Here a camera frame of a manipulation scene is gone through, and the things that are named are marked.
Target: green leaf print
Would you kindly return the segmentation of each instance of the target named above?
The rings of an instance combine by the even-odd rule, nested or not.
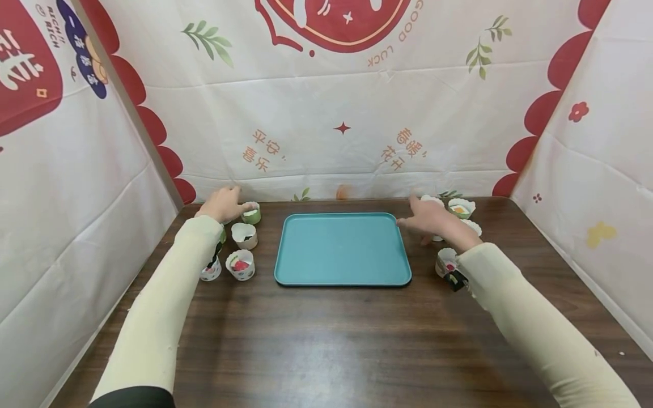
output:
[[[293,194],[293,199],[291,201],[308,201],[311,198],[308,196],[308,192],[310,191],[310,187],[306,187],[304,191],[302,191],[302,198],[297,197],[297,194]]]
[[[462,194],[459,193],[456,190],[452,190],[452,191],[445,191],[444,193],[440,193],[440,194],[438,194],[438,197],[440,197],[440,198],[460,198],[460,197],[462,197]]]
[[[492,42],[495,42],[498,40],[501,42],[503,39],[503,36],[511,37],[513,35],[512,30],[509,28],[502,28],[503,25],[508,21],[508,17],[505,17],[503,14],[501,16],[498,16],[496,19],[494,19],[494,23],[492,23],[492,27],[486,28],[485,31],[490,32],[490,39]],[[492,47],[487,46],[483,44],[482,37],[479,37],[479,42],[476,45],[476,48],[474,48],[472,51],[470,51],[467,54],[467,58],[465,59],[465,65],[468,65],[468,71],[469,73],[472,72],[472,70],[476,67],[476,65],[479,66],[479,77],[482,80],[485,80],[487,76],[487,66],[492,64],[491,58],[488,56],[488,54],[491,54],[494,50]]]
[[[206,54],[212,61],[215,61],[215,55],[217,54],[225,64],[233,68],[234,62],[229,53],[224,49],[224,47],[231,47],[231,42],[223,37],[215,35],[218,28],[211,27],[202,33],[202,30],[206,27],[205,20],[200,21],[195,30],[193,30],[193,27],[195,27],[195,24],[190,23],[182,30],[182,33],[186,34],[188,38],[193,41],[195,47],[199,50],[201,43],[204,50],[206,50]]]

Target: plastic tray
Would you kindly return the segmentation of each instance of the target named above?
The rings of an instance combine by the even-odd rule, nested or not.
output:
[[[391,214],[294,214],[283,223],[274,268],[281,285],[391,287],[411,277]]]

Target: paper cupcake cup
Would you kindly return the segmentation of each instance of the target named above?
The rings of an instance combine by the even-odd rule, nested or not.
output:
[[[218,276],[220,276],[220,273],[222,272],[222,265],[220,264],[220,260],[216,260],[210,268],[204,268],[203,271],[200,272],[200,279],[203,280],[204,282],[210,282],[215,280]]]
[[[448,206],[449,212],[460,219],[468,219],[471,217],[471,213],[476,210],[476,203],[474,201],[467,201],[463,198],[450,199]]]
[[[235,271],[233,266],[239,260],[245,262],[249,266],[241,271]],[[246,281],[254,276],[256,266],[254,265],[254,255],[247,249],[241,249],[227,257],[227,270],[239,281]]]
[[[445,206],[445,203],[444,203],[442,200],[440,200],[438,197],[431,197],[431,196],[428,195],[428,194],[423,195],[423,196],[420,198],[420,200],[421,200],[421,201],[435,201],[435,202],[437,202],[438,204],[440,204],[441,206],[443,206],[443,207]]]
[[[481,229],[481,226],[478,225],[477,223],[475,223],[474,221],[470,221],[468,219],[461,219],[461,221],[464,222],[465,224],[469,225],[470,228],[473,229],[474,231],[476,231],[476,233],[479,236],[481,236],[481,234],[483,233],[483,230]]]
[[[258,202],[254,201],[247,202],[246,204],[253,204],[256,209],[243,213],[240,218],[245,224],[256,225],[261,220],[261,206]]]
[[[436,259],[436,273],[438,276],[445,277],[447,273],[458,269],[457,255],[453,248],[440,249]]]
[[[240,249],[254,249],[259,243],[256,227],[250,224],[236,223],[231,227],[231,238]]]

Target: red star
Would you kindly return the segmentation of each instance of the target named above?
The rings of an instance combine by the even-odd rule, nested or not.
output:
[[[345,132],[348,131],[349,129],[351,129],[351,128],[349,126],[345,125],[345,122],[343,122],[342,125],[333,128],[333,130],[335,130],[335,131],[341,131],[342,134],[345,134]]]

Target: printed backdrop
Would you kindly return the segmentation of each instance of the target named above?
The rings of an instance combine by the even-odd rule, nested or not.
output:
[[[509,195],[534,147],[518,142],[559,100],[537,100],[557,90],[550,61],[588,32],[579,7],[607,4],[81,2],[134,103],[165,124],[186,202],[234,181],[256,200]],[[557,55],[562,78],[583,39]]]
[[[175,208],[71,4],[0,9],[0,405],[36,408]]]
[[[612,1],[515,200],[653,358],[651,19],[650,1]]]

